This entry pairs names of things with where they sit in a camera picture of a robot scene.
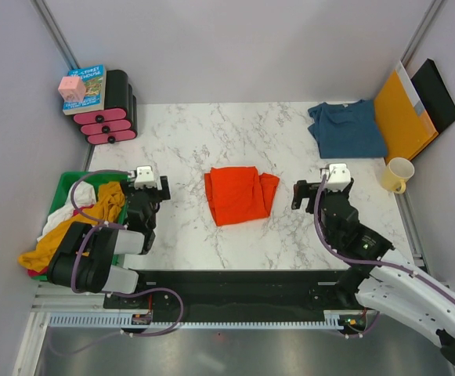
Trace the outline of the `orange folder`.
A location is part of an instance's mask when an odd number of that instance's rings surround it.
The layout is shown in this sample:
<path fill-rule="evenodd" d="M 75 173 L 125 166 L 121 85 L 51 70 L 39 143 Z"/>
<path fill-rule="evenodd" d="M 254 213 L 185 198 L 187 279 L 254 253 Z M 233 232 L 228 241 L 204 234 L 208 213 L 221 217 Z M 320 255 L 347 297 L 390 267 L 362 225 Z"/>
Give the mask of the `orange folder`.
<path fill-rule="evenodd" d="M 374 98 L 374 112 L 388 151 L 385 162 L 411 161 L 439 135 L 400 62 Z"/>

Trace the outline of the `yellow t shirt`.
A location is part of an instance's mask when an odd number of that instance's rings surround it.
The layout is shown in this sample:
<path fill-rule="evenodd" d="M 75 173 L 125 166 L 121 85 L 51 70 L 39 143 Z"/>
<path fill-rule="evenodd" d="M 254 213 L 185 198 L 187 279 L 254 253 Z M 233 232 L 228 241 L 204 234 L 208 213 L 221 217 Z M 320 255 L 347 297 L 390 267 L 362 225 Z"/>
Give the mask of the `yellow t shirt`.
<path fill-rule="evenodd" d="M 74 194 L 77 186 L 72 186 L 71 188 L 71 193 Z M 43 271 L 50 263 L 56 249 L 60 246 L 70 225 L 74 222 L 83 222 L 90 225 L 96 225 L 99 220 L 117 222 L 125 205 L 125 196 L 120 183 L 113 181 L 99 187 L 98 198 L 96 198 L 96 203 L 91 208 L 80 209 L 75 202 L 72 205 L 78 210 L 75 216 L 60 223 L 40 241 L 37 241 L 34 250 L 25 252 L 18 257 L 18 263 L 23 268 L 37 273 Z"/>

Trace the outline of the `green plastic bin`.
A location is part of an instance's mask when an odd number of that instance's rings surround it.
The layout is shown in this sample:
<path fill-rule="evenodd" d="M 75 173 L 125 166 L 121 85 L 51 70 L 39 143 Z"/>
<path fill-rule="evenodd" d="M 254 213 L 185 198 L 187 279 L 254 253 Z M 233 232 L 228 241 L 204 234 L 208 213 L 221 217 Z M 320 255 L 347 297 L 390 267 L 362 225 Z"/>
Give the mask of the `green plastic bin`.
<path fill-rule="evenodd" d="M 87 175 L 87 172 L 64 172 L 60 176 L 60 180 L 56 187 L 56 192 L 52 199 L 52 203 L 49 209 L 49 215 L 51 215 L 56 210 L 62 208 L 66 202 L 70 203 L 70 188 L 84 175 Z M 113 182 L 113 181 L 121 181 L 126 180 L 127 176 L 122 174 L 110 174 L 110 173 L 98 173 L 96 175 L 89 176 L 87 179 L 84 180 L 84 183 L 92 185 L 95 196 L 98 198 L 99 187 L 103 184 Z M 120 216 L 118 218 L 118 223 L 123 223 L 126 218 L 126 206 L 124 206 L 120 212 Z M 47 281 L 46 278 L 46 269 L 44 269 L 41 273 L 34 272 L 32 270 L 27 271 L 28 276 L 32 280 L 38 281 Z"/>

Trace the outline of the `black flat box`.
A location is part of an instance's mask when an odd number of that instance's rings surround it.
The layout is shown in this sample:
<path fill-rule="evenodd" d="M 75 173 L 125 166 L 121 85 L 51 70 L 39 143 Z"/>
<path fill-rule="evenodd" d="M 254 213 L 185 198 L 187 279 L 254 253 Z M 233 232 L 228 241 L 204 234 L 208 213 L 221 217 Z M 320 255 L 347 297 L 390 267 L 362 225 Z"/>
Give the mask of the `black flat box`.
<path fill-rule="evenodd" d="M 438 134 L 455 122 L 455 103 L 432 59 L 426 59 L 411 78 Z"/>

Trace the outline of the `pink cube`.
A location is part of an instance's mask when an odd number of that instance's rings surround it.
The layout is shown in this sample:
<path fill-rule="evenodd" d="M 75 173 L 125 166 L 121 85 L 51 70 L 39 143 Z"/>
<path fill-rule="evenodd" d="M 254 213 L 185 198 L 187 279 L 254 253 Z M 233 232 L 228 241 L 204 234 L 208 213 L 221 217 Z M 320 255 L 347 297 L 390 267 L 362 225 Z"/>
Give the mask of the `pink cube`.
<path fill-rule="evenodd" d="M 79 76 L 64 76 L 60 81 L 58 92 L 65 102 L 82 102 L 86 88 Z"/>

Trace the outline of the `blue folded t shirt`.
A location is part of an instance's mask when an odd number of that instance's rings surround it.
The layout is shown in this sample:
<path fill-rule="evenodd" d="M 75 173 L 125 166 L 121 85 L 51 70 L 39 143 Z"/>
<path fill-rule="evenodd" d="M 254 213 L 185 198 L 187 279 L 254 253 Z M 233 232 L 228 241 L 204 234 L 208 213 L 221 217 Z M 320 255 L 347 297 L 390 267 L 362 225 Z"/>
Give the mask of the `blue folded t shirt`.
<path fill-rule="evenodd" d="M 308 109 L 309 133 L 322 159 L 383 158 L 388 154 L 374 119 L 374 102 L 321 103 Z"/>

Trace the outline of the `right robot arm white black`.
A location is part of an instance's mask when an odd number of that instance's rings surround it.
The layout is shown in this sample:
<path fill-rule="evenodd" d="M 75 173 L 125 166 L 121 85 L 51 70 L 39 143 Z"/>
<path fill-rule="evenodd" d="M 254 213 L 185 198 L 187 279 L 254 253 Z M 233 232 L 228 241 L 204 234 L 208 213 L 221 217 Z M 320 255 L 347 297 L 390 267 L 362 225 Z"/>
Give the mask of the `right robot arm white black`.
<path fill-rule="evenodd" d="M 455 366 L 455 292 L 359 221 L 349 203 L 350 185 L 333 191 L 326 184 L 297 181 L 291 207 L 308 201 L 320 242 L 348 265 L 335 288 L 337 303 L 347 309 L 359 303 L 414 329 Z"/>

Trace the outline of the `yellow mug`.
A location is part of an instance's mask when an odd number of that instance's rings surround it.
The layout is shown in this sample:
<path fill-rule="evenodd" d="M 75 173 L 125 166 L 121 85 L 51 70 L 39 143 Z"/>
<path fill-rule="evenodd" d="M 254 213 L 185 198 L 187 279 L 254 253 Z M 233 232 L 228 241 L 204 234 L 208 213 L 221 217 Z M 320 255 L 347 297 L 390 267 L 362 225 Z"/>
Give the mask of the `yellow mug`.
<path fill-rule="evenodd" d="M 381 186 L 390 192 L 403 194 L 406 183 L 413 177 L 415 167 L 403 157 L 394 157 L 385 166 L 381 176 Z"/>

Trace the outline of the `orange t shirt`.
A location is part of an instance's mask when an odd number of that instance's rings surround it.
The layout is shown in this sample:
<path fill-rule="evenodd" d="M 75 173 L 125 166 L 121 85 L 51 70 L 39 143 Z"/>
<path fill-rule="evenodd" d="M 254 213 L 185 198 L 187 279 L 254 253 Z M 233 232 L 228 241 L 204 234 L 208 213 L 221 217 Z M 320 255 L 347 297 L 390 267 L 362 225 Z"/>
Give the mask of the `orange t shirt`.
<path fill-rule="evenodd" d="M 205 193 L 216 226 L 270 217 L 280 178 L 252 167 L 212 168 Z"/>

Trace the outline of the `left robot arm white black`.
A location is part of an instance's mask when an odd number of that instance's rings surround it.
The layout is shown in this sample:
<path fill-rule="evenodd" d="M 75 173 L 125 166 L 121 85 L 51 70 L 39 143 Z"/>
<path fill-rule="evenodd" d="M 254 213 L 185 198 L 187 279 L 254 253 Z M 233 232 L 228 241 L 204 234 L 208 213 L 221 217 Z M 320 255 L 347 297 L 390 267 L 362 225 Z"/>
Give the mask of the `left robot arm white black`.
<path fill-rule="evenodd" d="M 88 215 L 70 200 L 79 215 L 94 221 L 93 226 L 73 222 L 50 261 L 46 276 L 51 284 L 69 287 L 75 293 L 115 293 L 132 308 L 146 304 L 148 289 L 138 282 L 138 273 L 114 265 L 116 255 L 145 255 L 152 248 L 157 213 L 163 201 L 171 199 L 168 177 L 160 182 L 153 173 L 136 169 L 121 182 L 126 200 L 123 224 Z"/>

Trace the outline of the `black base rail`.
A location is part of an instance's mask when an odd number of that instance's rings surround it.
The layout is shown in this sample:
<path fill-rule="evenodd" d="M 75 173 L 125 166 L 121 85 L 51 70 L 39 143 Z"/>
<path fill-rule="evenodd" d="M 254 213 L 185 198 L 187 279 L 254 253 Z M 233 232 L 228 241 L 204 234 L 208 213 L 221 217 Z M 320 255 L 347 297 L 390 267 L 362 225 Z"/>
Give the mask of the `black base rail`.
<path fill-rule="evenodd" d="M 359 278 L 349 270 L 139 272 L 138 291 L 170 288 L 138 298 L 105 298 L 106 309 L 152 309 L 153 316 L 192 320 L 321 320 L 326 310 L 362 311 L 354 296 Z"/>

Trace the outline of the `blue paperback book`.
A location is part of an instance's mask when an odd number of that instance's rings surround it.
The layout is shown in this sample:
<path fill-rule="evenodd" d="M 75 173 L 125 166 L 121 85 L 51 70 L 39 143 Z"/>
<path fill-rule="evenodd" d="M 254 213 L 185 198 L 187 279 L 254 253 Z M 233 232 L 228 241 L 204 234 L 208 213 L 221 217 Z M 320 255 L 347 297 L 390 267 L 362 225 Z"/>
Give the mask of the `blue paperback book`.
<path fill-rule="evenodd" d="M 101 64 L 70 70 L 66 76 L 79 76 L 84 82 L 86 93 L 82 102 L 63 101 L 63 113 L 75 115 L 104 108 L 107 71 Z"/>

